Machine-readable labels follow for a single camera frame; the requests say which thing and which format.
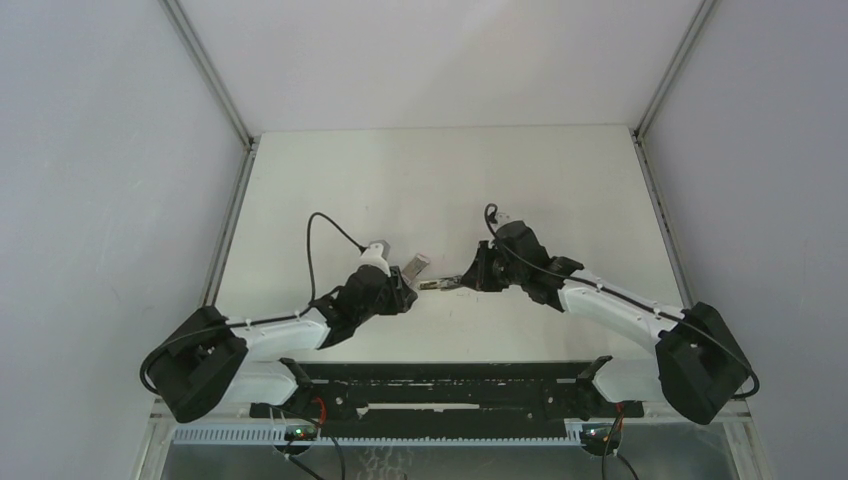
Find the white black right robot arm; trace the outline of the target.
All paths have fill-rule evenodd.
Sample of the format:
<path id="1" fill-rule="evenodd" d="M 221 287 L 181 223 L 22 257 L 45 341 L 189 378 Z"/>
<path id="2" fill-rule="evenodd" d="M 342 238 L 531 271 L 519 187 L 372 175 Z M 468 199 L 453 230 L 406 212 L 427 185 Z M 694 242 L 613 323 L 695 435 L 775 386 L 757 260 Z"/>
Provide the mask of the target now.
<path id="1" fill-rule="evenodd" d="M 523 221 L 488 214 L 490 239 L 479 243 L 462 286 L 486 293 L 520 288 L 533 302 L 577 315 L 648 353 L 595 360 L 579 378 L 579 406 L 605 415 L 616 403 L 664 401 L 685 419 L 711 423 L 725 405 L 757 393 L 759 379 L 721 314 L 650 301 L 610 286 L 582 263 L 552 256 Z"/>

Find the red white staples box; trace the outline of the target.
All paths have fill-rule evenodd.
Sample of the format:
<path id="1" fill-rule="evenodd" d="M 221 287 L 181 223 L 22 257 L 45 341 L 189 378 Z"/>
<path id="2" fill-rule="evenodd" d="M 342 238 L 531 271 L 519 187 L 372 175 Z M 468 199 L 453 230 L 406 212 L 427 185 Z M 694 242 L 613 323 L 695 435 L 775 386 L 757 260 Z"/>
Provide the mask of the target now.
<path id="1" fill-rule="evenodd" d="M 430 265 L 430 259 L 422 254 L 416 254 L 402 269 L 401 276 L 407 282 L 415 279 Z"/>

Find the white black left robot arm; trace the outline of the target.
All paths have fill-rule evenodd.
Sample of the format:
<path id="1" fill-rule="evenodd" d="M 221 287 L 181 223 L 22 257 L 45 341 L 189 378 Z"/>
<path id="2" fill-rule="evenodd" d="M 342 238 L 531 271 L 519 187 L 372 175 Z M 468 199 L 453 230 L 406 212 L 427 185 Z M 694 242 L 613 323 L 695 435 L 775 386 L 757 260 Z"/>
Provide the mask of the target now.
<path id="1" fill-rule="evenodd" d="M 313 392 L 284 357 L 340 344 L 375 316 L 408 312 L 417 298 L 398 267 L 363 265 L 303 312 L 253 321 L 201 307 L 145 357 L 140 380 L 179 423 L 235 403 L 276 405 L 298 417 Z"/>

